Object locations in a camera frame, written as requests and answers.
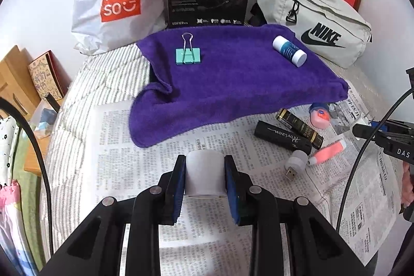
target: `black plastic buckle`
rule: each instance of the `black plastic buckle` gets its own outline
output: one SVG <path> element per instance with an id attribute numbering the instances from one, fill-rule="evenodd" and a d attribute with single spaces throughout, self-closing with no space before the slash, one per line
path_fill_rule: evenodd
<path id="1" fill-rule="evenodd" d="M 298 1 L 293 1 L 292 9 L 289 11 L 286 16 L 286 21 L 296 24 L 298 22 L 297 11 L 299 10 L 300 3 Z"/>

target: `metal screw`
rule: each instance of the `metal screw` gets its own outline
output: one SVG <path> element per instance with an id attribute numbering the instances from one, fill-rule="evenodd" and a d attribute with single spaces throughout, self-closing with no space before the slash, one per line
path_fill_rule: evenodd
<path id="1" fill-rule="evenodd" d="M 299 197 L 298 199 L 296 199 L 296 202 L 301 206 L 306 206 L 307 204 L 309 204 L 309 200 L 305 197 Z"/>
<path id="2" fill-rule="evenodd" d="M 249 191 L 250 193 L 253 193 L 254 195 L 258 195 L 262 191 L 262 188 L 260 186 L 253 185 L 253 186 L 250 186 Z"/>
<path id="3" fill-rule="evenodd" d="M 104 206 L 110 206 L 114 202 L 113 197 L 106 197 L 102 200 L 102 205 Z"/>
<path id="4" fill-rule="evenodd" d="M 153 186 L 150 188 L 150 193 L 152 195 L 158 195 L 161 193 L 161 191 L 162 191 L 162 188 L 160 186 Z"/>

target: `purple towel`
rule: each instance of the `purple towel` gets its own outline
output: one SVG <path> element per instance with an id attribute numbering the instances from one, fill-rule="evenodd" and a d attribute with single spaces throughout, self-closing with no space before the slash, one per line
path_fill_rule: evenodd
<path id="1" fill-rule="evenodd" d="M 200 64 L 175 64 L 175 49 L 183 48 L 185 32 L 193 34 L 193 47 L 200 48 Z M 278 35 L 306 52 L 303 66 L 297 68 L 273 49 Z M 131 108 L 131 137 L 142 148 L 206 124 L 347 98 L 347 83 L 285 26 L 168 29 L 137 45 L 158 78 Z"/>

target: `nike swoosh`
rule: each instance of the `nike swoosh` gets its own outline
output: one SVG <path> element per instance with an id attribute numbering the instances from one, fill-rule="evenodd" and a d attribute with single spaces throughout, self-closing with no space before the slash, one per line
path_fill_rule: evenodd
<path id="1" fill-rule="evenodd" d="M 309 37 L 309 32 L 311 31 L 311 29 L 308 29 L 307 31 L 305 31 L 303 33 L 303 35 L 301 36 L 301 41 L 304 44 L 308 44 L 308 45 L 320 45 L 320 46 L 329 46 L 329 47 L 341 47 L 341 48 L 345 48 L 343 46 L 338 46 L 329 42 L 324 42 L 324 41 L 318 41 L 318 40 L 314 40 L 311 37 Z"/>

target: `pink tube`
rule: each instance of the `pink tube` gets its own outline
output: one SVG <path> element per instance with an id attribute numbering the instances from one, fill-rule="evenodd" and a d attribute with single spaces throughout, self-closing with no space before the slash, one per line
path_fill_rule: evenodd
<path id="1" fill-rule="evenodd" d="M 320 149 L 312 157 L 309 158 L 309 165 L 319 165 L 326 162 L 328 159 L 336 156 L 338 153 L 346 149 L 346 142 L 344 139 L 335 142 L 329 146 Z"/>

